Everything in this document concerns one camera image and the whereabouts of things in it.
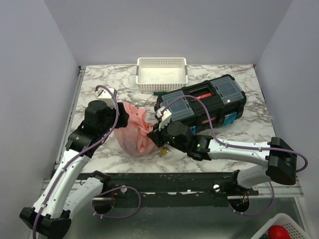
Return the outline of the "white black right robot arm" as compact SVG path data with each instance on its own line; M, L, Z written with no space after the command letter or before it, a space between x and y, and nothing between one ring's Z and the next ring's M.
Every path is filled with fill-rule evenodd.
M288 186L296 183L297 156L279 137L272 137L269 142L234 142L232 146L226 140L193 134L188 126L179 121L163 128L155 124L147 136L157 147L168 144L197 161L227 159L252 163L253 167L233 173L229 189L235 195L270 181Z

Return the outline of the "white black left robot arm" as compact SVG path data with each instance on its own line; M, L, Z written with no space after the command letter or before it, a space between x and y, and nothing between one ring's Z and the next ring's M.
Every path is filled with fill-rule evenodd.
M65 145L63 157L45 191L32 207L24 207L19 217L33 231L49 238L62 239L72 218L94 196L107 196L110 177L95 171L75 192L71 189L84 166L114 128L126 127L129 115L123 103L94 100L85 109L84 119Z

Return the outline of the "pink plastic bag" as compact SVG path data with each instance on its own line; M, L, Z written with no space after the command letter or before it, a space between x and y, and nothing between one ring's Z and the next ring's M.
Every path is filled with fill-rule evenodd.
M147 136L153 130L153 124L146 121L147 110L128 102L123 102L123 105L129 115L128 124L114 130L120 147L131 156L146 156L157 150L158 147Z

